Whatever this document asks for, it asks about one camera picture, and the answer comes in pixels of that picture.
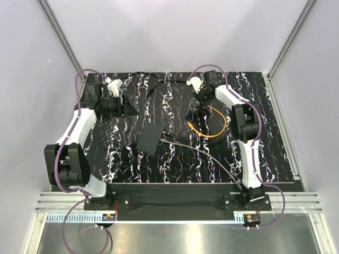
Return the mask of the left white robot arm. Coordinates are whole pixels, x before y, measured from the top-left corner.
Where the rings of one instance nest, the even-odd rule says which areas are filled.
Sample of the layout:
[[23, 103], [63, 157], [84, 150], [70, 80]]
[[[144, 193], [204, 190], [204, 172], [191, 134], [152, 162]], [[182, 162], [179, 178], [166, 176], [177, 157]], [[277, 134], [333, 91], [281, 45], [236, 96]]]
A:
[[51, 185], [64, 193], [80, 192], [87, 204], [107, 210], [114, 204], [114, 194], [109, 185], [91, 174], [84, 154], [84, 143], [99, 118], [129, 117], [138, 112], [119, 89], [121, 79], [107, 78], [101, 88], [91, 84], [84, 90], [75, 106], [74, 116], [62, 137], [44, 149], [48, 179]]

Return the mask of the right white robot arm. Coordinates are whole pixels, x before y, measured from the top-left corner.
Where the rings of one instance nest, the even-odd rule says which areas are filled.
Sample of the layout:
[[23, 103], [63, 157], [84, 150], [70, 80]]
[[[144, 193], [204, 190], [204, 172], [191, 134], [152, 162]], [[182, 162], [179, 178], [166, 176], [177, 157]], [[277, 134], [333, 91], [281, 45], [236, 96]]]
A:
[[231, 110], [230, 131], [240, 147], [243, 166], [240, 203], [247, 210], [254, 209], [265, 196], [258, 154], [262, 132], [258, 103], [235, 92], [214, 70], [205, 73], [204, 80], [191, 74], [186, 84], [193, 88], [200, 103], [216, 99]]

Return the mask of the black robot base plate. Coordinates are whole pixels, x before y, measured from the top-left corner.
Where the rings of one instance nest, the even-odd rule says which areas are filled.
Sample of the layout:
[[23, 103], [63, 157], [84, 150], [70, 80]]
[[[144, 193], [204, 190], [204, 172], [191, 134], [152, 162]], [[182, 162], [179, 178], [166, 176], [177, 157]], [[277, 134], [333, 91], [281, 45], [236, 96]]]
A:
[[248, 202], [232, 183], [114, 183], [109, 188], [109, 198], [87, 201], [84, 209], [116, 212], [121, 223], [242, 223], [242, 214], [272, 210], [268, 195]]

